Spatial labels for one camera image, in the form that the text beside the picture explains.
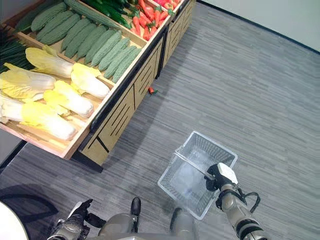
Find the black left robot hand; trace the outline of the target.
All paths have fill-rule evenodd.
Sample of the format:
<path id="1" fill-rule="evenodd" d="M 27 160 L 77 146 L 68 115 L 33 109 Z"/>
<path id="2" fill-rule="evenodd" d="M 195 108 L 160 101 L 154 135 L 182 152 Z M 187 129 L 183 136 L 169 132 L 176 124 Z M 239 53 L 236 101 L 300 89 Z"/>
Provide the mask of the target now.
<path id="1" fill-rule="evenodd" d="M 87 222 L 93 227 L 101 229 L 105 225 L 106 221 L 97 215 L 88 212 L 88 208 L 91 206 L 92 202 L 93 199 L 81 202 L 66 221 L 80 224 L 81 227 L 84 226 L 84 222 Z"/>

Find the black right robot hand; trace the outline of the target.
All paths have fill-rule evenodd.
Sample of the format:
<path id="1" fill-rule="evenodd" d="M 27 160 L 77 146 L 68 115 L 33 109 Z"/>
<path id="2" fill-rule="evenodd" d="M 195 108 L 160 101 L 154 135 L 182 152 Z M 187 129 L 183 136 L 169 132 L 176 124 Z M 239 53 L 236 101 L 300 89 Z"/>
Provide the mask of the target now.
<path id="1" fill-rule="evenodd" d="M 208 191 L 215 192 L 221 190 L 224 185 L 236 186 L 239 183 L 235 172 L 222 162 L 210 166 L 206 172 L 212 176 L 212 179 L 204 176 Z"/>

